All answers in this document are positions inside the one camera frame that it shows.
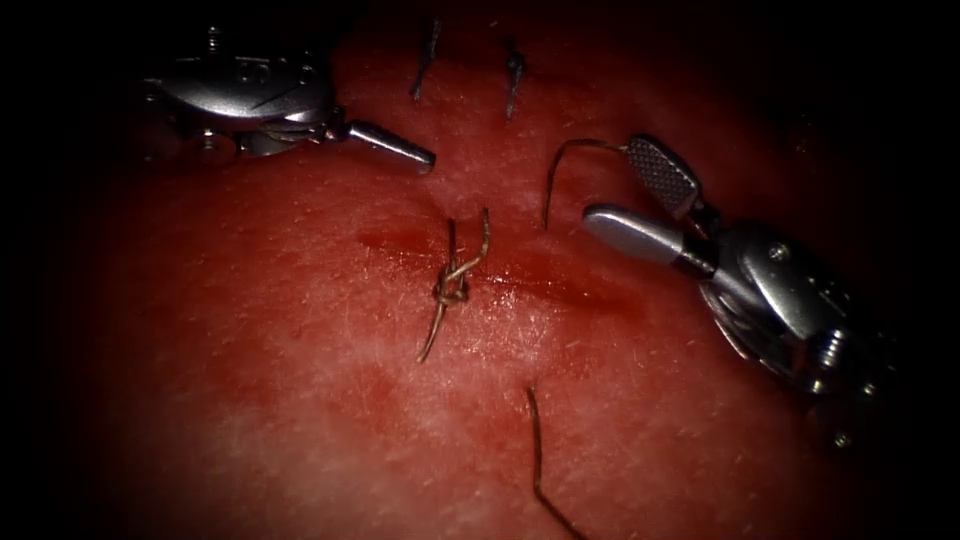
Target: suture thread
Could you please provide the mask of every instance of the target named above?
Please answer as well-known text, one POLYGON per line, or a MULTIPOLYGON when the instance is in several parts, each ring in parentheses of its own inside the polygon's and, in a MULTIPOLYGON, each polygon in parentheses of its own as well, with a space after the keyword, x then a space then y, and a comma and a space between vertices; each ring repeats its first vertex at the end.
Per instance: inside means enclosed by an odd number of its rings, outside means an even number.
POLYGON ((563 157, 563 154, 567 151, 567 148, 574 146, 593 146, 595 148, 605 148, 607 150, 616 150, 617 152, 626 152, 625 146, 617 146, 607 141, 601 141, 600 139, 570 139, 562 145, 560 149, 557 150, 556 155, 553 156, 553 161, 550 163, 550 168, 547 170, 547 188, 546 193, 543 197, 543 210, 540 216, 540 223, 543 225, 543 230, 547 230, 547 218, 550 213, 550 198, 553 197, 553 177, 557 173, 557 165, 560 164, 560 158, 563 157))
POLYGON ((467 301, 467 287, 465 283, 466 273, 476 265, 480 264, 486 258, 490 250, 490 211, 483 209, 483 240, 480 244, 480 251, 469 261, 457 266, 457 225, 452 219, 447 220, 447 226, 450 231, 450 260, 440 271, 437 278, 437 284, 433 286, 433 297, 437 301, 437 311, 434 312, 433 324, 430 325, 430 333, 427 335, 427 342, 417 355, 417 363, 422 364, 430 354, 433 348, 433 341, 437 337, 437 330, 440 328, 440 322, 447 308, 467 301))
POLYGON ((537 398, 531 387, 527 387, 527 402, 530 404, 530 418, 533 420, 533 494, 537 497, 537 500, 540 501, 540 504, 550 512, 553 519, 557 520, 557 523, 562 525, 563 528, 570 533, 570 536, 575 540, 586 540, 587 537, 578 531, 573 523, 543 494, 543 489, 541 488, 543 443, 540 436, 540 411, 537 409, 537 398))

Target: dark background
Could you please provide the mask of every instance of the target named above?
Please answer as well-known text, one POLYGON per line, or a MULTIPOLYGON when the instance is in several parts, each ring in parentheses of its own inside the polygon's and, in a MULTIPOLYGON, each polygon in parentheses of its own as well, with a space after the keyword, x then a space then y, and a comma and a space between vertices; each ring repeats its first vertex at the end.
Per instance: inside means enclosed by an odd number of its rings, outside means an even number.
MULTIPOLYGON (((680 36, 678 41, 687 44, 704 69, 745 96, 757 111, 785 124, 803 111, 815 119, 818 136, 831 148, 874 165, 871 181, 902 192, 907 215, 920 214, 919 197, 927 193, 911 185, 917 179, 904 140, 924 133, 915 104, 929 99, 925 85, 932 83, 918 76, 918 58, 928 51, 914 36, 924 32, 932 15, 882 4, 868 10, 833 3, 722 4, 679 2, 656 11, 664 32, 680 36)), ((211 6, 206 12, 173 4, 57 8, 63 11, 56 17, 47 14, 38 19, 42 24, 28 25, 29 38, 16 49, 25 52, 23 73, 33 82, 19 86, 19 94, 8 101, 26 115, 21 119, 15 112, 19 129, 14 135, 27 142, 25 149, 8 154, 5 197, 12 262, 7 266, 5 295, 12 315, 7 320, 13 321, 5 383, 5 416, 10 426, 5 437, 6 462, 13 470, 5 482, 5 495, 16 502, 7 507, 11 532, 78 537, 94 533, 90 528, 96 527, 87 519, 82 493, 70 485, 69 474, 47 466, 52 455, 69 451, 52 447, 46 437, 60 426, 44 425, 41 420, 50 417, 47 409, 63 406, 57 389, 69 381, 57 380, 57 362, 69 358, 55 357, 44 338, 51 310, 56 309, 55 289, 49 285, 55 272, 64 270, 51 268, 50 253, 57 243, 52 231, 58 230, 55 225, 71 205, 82 204, 84 193, 100 189, 101 176, 91 171, 122 162, 111 151, 116 134, 111 132, 110 118, 122 97, 118 83, 135 76, 151 55, 182 45, 185 36, 202 35, 213 22, 243 28, 253 39, 306 43, 307 36, 312 36, 309 42, 315 48, 332 50, 337 36, 371 10, 432 15, 447 8, 442 3, 383 7, 358 2, 261 7, 246 13, 229 13, 230 9, 230 4, 211 6), (32 106, 20 107, 23 103, 32 106)), ((547 20, 550 9, 542 8, 547 20)), ((633 8, 615 2, 590 2, 583 9, 585 25, 591 24, 592 11, 622 11, 624 24, 633 16, 633 8)), ((902 238, 912 239, 919 234, 919 226, 907 221, 902 238)), ((918 262, 926 260, 920 259, 920 249, 918 262)), ((886 532, 956 528, 949 523, 948 508, 956 497, 940 495, 951 491, 948 479, 952 476, 947 471, 953 468, 953 460, 943 459, 945 443, 940 442, 949 438, 943 432, 949 424, 940 420, 955 407, 949 406, 947 397, 940 399, 948 393, 933 391, 942 377, 921 375, 933 373, 925 368, 938 358, 924 354, 918 339, 919 318, 914 316, 921 309, 915 300, 918 270, 913 261, 896 264, 903 270, 891 287, 903 298, 897 322, 903 348, 910 352, 911 369, 904 380, 911 388, 907 415, 913 435, 904 442, 911 453, 904 462, 892 465, 902 482, 903 500, 901 513, 894 518, 899 530, 886 532)))

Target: metallic surface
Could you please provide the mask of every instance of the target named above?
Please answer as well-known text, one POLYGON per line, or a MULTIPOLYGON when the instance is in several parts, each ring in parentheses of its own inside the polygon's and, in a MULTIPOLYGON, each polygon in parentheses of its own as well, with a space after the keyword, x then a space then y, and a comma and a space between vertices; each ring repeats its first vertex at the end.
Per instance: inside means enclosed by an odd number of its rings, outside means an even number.
POLYGON ((672 264, 683 251, 683 232, 613 204, 583 210, 583 227, 617 251, 659 264, 672 264))
POLYGON ((706 238, 716 235, 720 214, 703 201, 700 181, 683 159, 649 135, 630 137, 626 154, 644 186, 674 219, 689 218, 706 238))
POLYGON ((632 137, 627 156, 664 208, 678 221, 690 218, 706 239, 610 204, 585 208, 583 226, 626 255, 698 278, 704 301, 737 354, 825 399, 818 405, 821 427, 829 425, 824 429, 835 446, 850 446, 858 428, 849 425, 851 418, 869 416, 861 410, 871 408, 894 373, 891 340, 797 242, 753 222, 721 229, 719 213, 701 199, 699 181, 656 139, 632 137), (854 404, 857 414, 847 414, 854 404))
POLYGON ((437 162, 437 156, 433 152, 417 146, 403 137, 387 131, 376 124, 371 124, 370 122, 361 120, 349 122, 346 133, 353 139, 358 139, 375 147, 383 148, 394 154, 416 161, 428 168, 432 168, 437 162))
POLYGON ((431 168, 436 156, 380 126, 344 121, 330 67, 310 52, 250 54, 211 27, 194 56, 155 65, 145 84, 147 159, 206 163, 269 156, 300 143, 358 139, 431 168))

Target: skin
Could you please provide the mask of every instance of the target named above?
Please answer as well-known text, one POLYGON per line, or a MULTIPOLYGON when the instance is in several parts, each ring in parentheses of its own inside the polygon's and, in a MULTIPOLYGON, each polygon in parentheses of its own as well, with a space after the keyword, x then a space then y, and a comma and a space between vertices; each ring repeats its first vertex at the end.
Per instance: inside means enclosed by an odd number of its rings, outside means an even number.
MULTIPOLYGON (((695 283, 578 228, 595 202, 663 217, 623 158, 571 151, 538 226, 564 140, 648 132, 728 220, 805 242, 884 316, 904 304, 903 270, 877 266, 901 249, 894 190, 862 204, 874 165, 757 105, 842 92, 797 63, 793 97, 744 93, 749 69, 725 80, 671 21, 445 13, 415 103, 416 17, 361 19, 333 56, 339 101, 435 151, 428 175, 358 143, 95 174, 49 257, 61 503, 107 536, 563 538, 531 488, 532 387, 544 492, 588 537, 873 530, 888 477, 815 443, 695 283), (509 123, 507 33, 527 60, 509 123), (418 365, 446 219, 465 260, 483 207, 489 257, 418 365)), ((763 67, 741 39, 725 57, 763 67)))

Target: cut suture end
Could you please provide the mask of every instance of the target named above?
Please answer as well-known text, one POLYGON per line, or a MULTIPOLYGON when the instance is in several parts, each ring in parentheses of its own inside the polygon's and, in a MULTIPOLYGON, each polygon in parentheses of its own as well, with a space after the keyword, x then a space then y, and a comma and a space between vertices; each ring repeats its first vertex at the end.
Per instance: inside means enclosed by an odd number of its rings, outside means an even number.
POLYGON ((563 154, 567 151, 567 149, 574 146, 592 146, 595 148, 604 148, 606 150, 615 150, 621 153, 626 151, 626 146, 615 145, 600 139, 570 139, 569 141, 561 144, 560 148, 557 150, 557 153, 553 156, 553 161, 550 162, 550 168, 547 169, 547 185, 543 196, 543 208, 541 209, 540 214, 540 224, 543 226, 543 230, 547 230, 548 226, 548 220, 550 216, 550 200, 553 197, 553 183, 554 176, 557 174, 557 166, 560 165, 560 159, 563 158, 563 154))
POLYGON ((540 501, 541 506, 543 506, 547 512, 550 512, 550 515, 553 516, 553 519, 557 521, 564 529, 570 534, 575 540, 586 540, 586 536, 583 535, 577 528, 573 525, 566 516, 557 509, 556 506, 550 502, 550 499, 543 494, 541 489, 542 484, 542 471, 543 471, 543 438, 540 434, 540 409, 537 407, 537 396, 534 393, 533 387, 528 386, 527 389, 527 404, 530 406, 530 420, 533 424, 533 495, 540 501))

